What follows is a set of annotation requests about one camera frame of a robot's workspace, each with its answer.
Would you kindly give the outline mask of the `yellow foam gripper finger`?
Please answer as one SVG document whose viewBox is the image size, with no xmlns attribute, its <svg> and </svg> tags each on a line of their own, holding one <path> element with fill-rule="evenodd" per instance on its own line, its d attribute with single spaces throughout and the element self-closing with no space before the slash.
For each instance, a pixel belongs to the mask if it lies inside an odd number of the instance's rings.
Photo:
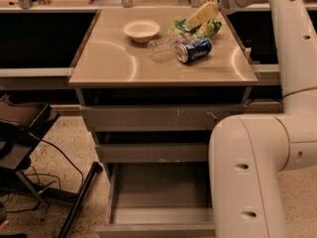
<svg viewBox="0 0 317 238">
<path fill-rule="evenodd" d="M 213 20 L 218 13 L 218 5 L 215 2 L 207 2 L 185 20 L 185 29 L 192 30 L 205 22 Z"/>
</svg>

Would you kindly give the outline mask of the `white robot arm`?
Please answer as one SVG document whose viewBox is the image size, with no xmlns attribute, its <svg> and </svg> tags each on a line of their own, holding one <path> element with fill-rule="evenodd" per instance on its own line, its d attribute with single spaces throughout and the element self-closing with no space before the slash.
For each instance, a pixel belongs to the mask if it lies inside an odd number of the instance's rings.
<svg viewBox="0 0 317 238">
<path fill-rule="evenodd" d="M 317 34 L 305 0 L 215 0 L 220 11 L 268 3 L 283 111 L 223 119 L 209 143 L 216 238 L 287 238 L 277 174 L 315 165 Z"/>
</svg>

